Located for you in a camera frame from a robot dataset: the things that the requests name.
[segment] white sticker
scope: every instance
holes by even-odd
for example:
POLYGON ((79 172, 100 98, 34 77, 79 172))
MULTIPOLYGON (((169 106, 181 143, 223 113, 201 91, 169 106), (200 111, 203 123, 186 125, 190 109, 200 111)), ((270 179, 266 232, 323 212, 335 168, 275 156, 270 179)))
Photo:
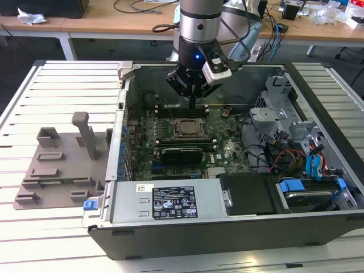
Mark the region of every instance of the white sticker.
POLYGON ((136 192, 151 192, 153 191, 154 184, 137 184, 136 192))
POLYGON ((220 58, 212 59, 212 63, 213 64, 221 64, 221 59, 220 58))

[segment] desk leg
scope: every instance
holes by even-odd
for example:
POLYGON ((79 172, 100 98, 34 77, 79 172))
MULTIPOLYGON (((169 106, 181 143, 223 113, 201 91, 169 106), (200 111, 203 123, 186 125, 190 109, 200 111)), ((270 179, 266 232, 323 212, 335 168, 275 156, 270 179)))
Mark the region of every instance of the desk leg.
POLYGON ((75 54, 75 49, 73 48, 72 40, 69 37, 68 32, 60 32, 57 37, 61 43, 66 60, 76 61, 77 56, 75 54))
POLYGON ((7 40, 5 36, 0 36, 0 47, 8 47, 9 44, 7 43, 7 40))
POLYGON ((310 45, 308 50, 307 50, 307 53, 306 55, 311 57, 313 55, 313 53, 315 52, 315 49, 316 49, 316 46, 315 45, 310 45))

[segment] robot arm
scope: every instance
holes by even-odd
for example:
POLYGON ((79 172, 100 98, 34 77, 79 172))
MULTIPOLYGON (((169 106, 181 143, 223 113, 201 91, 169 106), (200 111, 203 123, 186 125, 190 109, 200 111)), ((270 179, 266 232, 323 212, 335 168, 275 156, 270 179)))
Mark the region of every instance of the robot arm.
POLYGON ((231 76, 216 37, 224 0, 181 0, 179 62, 167 82, 194 108, 231 76))

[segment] black plastic cover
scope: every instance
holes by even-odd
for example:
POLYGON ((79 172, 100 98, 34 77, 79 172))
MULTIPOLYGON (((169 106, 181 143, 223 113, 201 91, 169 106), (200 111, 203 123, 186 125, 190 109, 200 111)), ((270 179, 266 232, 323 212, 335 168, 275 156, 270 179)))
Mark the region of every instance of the black plastic cover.
POLYGON ((227 214, 278 214, 284 213, 275 184, 279 181, 270 173, 222 173, 222 190, 229 192, 233 206, 227 214))

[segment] cpu socket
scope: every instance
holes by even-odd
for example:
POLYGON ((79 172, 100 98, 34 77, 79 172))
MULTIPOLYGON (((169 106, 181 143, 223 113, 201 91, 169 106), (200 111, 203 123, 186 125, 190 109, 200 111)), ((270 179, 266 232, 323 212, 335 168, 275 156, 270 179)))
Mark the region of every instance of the cpu socket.
POLYGON ((174 130, 176 138, 206 137, 202 119, 175 119, 174 130))

